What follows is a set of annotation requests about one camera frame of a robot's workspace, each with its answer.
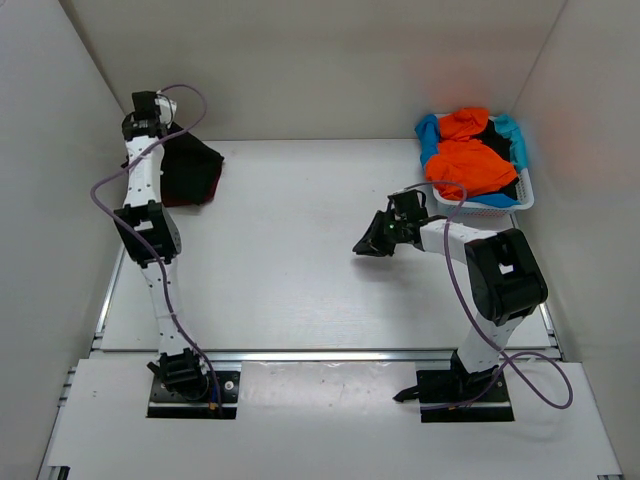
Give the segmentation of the orange t shirt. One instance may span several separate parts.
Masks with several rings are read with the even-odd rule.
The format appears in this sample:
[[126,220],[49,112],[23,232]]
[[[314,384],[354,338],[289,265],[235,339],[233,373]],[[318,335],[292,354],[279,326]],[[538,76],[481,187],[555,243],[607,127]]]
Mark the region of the orange t shirt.
[[442,198],[469,199],[490,195],[518,177],[515,169],[475,139],[490,119],[484,107],[466,107],[437,117],[427,116],[416,129],[423,148],[425,179]]

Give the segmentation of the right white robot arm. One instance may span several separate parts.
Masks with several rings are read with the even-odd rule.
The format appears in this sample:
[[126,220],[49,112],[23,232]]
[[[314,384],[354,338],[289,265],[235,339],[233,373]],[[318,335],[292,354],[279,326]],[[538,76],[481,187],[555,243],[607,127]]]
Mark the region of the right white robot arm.
[[496,232],[429,215],[426,194],[403,190],[388,197],[352,252],[391,257],[400,244],[444,256],[450,276],[455,261],[467,268],[476,312],[463,344],[440,382],[457,401],[470,400],[497,377],[498,362],[514,330],[548,297],[548,287],[523,232]]

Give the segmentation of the dark red t shirt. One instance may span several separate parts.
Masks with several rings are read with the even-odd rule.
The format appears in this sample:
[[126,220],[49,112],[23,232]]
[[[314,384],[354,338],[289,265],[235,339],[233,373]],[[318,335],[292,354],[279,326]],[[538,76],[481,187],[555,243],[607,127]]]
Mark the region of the dark red t shirt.
[[129,171],[125,206],[149,202],[165,207],[210,201],[222,173],[224,157],[206,145],[154,148]]

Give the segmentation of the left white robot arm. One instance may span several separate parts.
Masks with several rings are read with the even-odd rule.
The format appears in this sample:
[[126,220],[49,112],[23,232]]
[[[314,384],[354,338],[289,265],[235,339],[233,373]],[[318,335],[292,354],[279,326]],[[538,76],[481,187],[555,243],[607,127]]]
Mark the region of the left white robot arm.
[[180,325],[177,256],[181,237],[161,199],[162,140],[169,134],[174,103],[153,91],[132,94],[133,111],[122,122],[127,150],[127,190],[115,223],[131,260],[145,279],[158,326],[158,360],[148,365],[165,389],[195,403],[214,391],[195,342]]

